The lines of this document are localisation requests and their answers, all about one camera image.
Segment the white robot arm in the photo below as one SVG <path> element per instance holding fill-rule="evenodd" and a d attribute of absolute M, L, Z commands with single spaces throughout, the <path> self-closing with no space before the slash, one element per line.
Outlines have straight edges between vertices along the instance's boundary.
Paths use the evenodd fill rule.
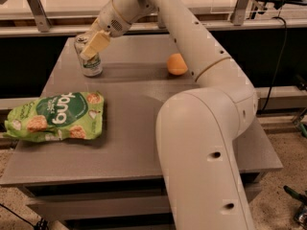
<path fill-rule="evenodd" d="M 253 122 L 256 91 L 238 64 L 180 0 L 110 0 L 81 56 L 92 58 L 138 18 L 157 11 L 197 88 L 160 108 L 156 145 L 177 230 L 255 230 L 233 151 Z"/>

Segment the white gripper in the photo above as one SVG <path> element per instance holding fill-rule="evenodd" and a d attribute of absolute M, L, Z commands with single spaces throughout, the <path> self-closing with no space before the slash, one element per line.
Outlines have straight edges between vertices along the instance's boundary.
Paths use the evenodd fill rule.
<path fill-rule="evenodd" d="M 80 57 L 84 60 L 94 58 L 109 45 L 110 36 L 124 35 L 133 23 L 150 12 L 151 4 L 147 0 L 110 0 L 89 27 L 91 37 Z"/>

